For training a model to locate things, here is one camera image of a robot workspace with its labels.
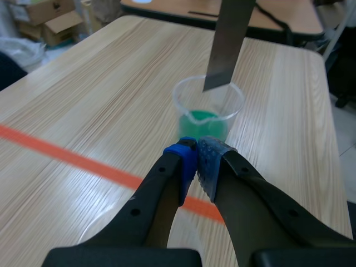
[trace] green liquid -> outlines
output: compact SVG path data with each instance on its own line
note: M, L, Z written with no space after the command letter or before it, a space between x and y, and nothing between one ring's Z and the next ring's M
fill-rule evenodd
M191 111L194 119L202 121L206 118L217 118L218 115L203 111ZM221 141L225 141L228 136L228 125L225 121L208 121L207 123L194 124L186 115L179 118L179 137L190 136L199 139L201 136L210 135Z

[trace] desk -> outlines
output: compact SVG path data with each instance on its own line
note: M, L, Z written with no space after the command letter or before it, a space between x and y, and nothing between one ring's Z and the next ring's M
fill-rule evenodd
M221 0L122 0L123 9L132 14L215 29ZM323 27L311 0L258 0L258 3L277 19L286 22L295 39L312 41L323 35ZM279 36L276 23L254 9L249 23L248 36L259 38Z
M99 214L133 192L38 139L144 177L176 141L172 88L206 71L213 35L122 17L0 92L3 267L40 266L50 248L76 244ZM323 59L246 38L233 81L246 103L226 142L269 182L350 237ZM189 195L208 202L196 180ZM184 213L205 266L237 266L225 226Z

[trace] white plastic bag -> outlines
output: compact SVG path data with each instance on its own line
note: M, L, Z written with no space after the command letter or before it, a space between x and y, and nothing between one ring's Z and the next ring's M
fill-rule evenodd
M45 56L45 45L24 38L0 37L0 50L10 56L27 72L41 66Z

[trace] clear plastic cup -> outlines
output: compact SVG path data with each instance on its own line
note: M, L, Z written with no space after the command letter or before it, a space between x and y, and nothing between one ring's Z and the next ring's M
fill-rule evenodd
M225 141L245 97L234 83L203 92L205 75L176 84L173 102L178 115L178 136L199 139L210 135Z

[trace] orange tape line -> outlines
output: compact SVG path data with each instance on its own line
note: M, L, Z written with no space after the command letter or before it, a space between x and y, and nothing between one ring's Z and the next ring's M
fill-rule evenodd
M7 141L17 143L23 147L45 154L56 160L63 161L79 169L91 172L110 181L124 185L136 190L142 179L128 172L118 170L112 166L89 159L80 154L66 150L57 145L51 144L44 140L38 139L26 133L9 128L0 124L0 137ZM183 205L186 210L192 211L211 220L224 223L217 208L208 202L202 201L195 197L187 196Z

